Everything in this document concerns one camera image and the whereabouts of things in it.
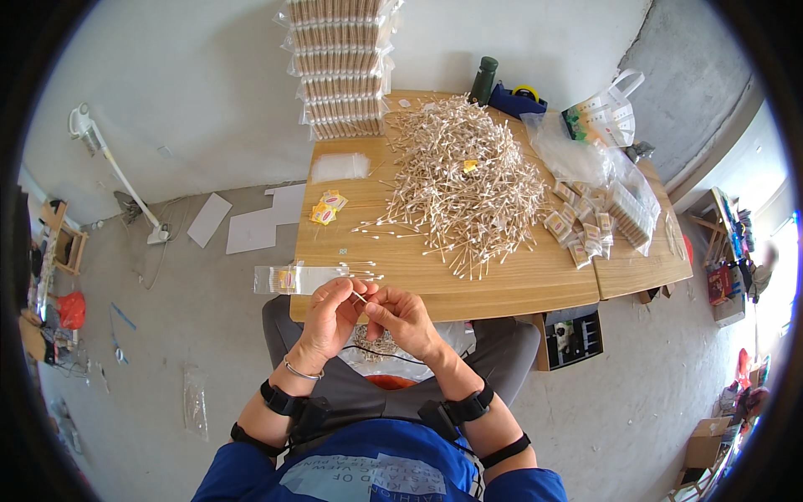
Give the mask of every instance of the forearm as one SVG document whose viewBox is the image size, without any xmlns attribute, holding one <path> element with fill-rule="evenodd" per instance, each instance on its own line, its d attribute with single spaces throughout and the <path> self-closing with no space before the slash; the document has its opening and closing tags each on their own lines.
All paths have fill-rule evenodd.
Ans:
<svg viewBox="0 0 803 502">
<path fill-rule="evenodd" d="M 316 361 L 304 353 L 298 344 L 290 349 L 287 360 L 299 372 L 307 375 L 316 375 L 323 368 L 323 362 Z M 285 393 L 295 398 L 306 398 L 315 387 L 315 380 L 308 380 L 290 372 L 284 364 L 279 365 L 268 378 L 271 386 L 277 386 Z M 272 447 L 283 447 L 287 442 L 292 427 L 290 417 L 271 411 L 266 405 L 261 393 L 257 390 L 251 400 L 246 404 L 237 424 L 250 437 L 268 444 Z"/>
<path fill-rule="evenodd" d="M 438 379 L 443 396 L 449 401 L 461 401 L 483 389 L 483 379 L 446 344 L 425 362 Z M 513 444 L 523 434 L 513 413 L 497 394 L 494 394 L 488 412 L 466 422 L 463 429 L 471 449 L 479 458 Z M 486 470 L 483 477 L 489 483 L 503 472 L 526 467 L 537 467 L 536 454 L 531 447 Z"/>
</svg>

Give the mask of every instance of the red plastic bag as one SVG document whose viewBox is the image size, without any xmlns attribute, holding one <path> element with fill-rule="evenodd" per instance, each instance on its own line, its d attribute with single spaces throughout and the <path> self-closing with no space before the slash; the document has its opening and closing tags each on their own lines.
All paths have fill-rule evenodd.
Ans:
<svg viewBox="0 0 803 502">
<path fill-rule="evenodd" d="M 84 317 L 87 315 L 87 303 L 84 295 L 80 291 L 75 291 L 67 296 L 60 296 L 55 302 L 56 312 L 61 316 L 61 327 L 67 329 L 78 329 L 84 325 Z"/>
</svg>

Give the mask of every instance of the person's right hand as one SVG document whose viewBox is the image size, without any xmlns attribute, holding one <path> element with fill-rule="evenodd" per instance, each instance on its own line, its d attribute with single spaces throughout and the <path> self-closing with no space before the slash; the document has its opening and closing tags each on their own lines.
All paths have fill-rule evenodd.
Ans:
<svg viewBox="0 0 803 502">
<path fill-rule="evenodd" d="M 371 296 L 365 314 L 369 318 L 369 341 L 387 329 L 393 341 L 419 361 L 426 362 L 445 343 L 432 325 L 421 297 L 413 293 L 386 286 Z"/>
</svg>

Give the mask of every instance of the hand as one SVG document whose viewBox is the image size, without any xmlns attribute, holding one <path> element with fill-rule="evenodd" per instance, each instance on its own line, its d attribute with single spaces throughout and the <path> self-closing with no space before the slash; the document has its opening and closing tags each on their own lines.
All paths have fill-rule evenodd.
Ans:
<svg viewBox="0 0 803 502">
<path fill-rule="evenodd" d="M 419 361 L 434 355 L 446 342 L 432 325 L 421 297 L 399 288 L 385 287 L 371 297 L 365 306 L 368 315 L 369 341 L 376 340 L 384 329 L 393 341 Z"/>
<path fill-rule="evenodd" d="M 301 338 L 292 354 L 288 354 L 293 368 L 306 374 L 320 373 L 326 361 L 343 349 L 363 313 L 365 304 L 353 292 L 370 296 L 377 289 L 375 283 L 345 277 L 330 280 L 316 289 L 307 308 Z"/>
</svg>

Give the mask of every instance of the pile of cotton swabs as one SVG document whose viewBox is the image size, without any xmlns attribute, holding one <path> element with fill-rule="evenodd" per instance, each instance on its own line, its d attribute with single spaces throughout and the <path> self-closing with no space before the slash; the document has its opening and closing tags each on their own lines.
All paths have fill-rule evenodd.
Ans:
<svg viewBox="0 0 803 502">
<path fill-rule="evenodd" d="M 465 96 L 401 110 L 388 125 L 398 128 L 405 149 L 388 213 L 370 225 L 395 224 L 425 235 L 460 279 L 482 279 L 493 259 L 504 263 L 520 244 L 532 251 L 530 226 L 549 210 L 544 181 L 528 164 L 507 122 L 494 124 Z M 396 235 L 397 238 L 408 235 Z"/>
</svg>

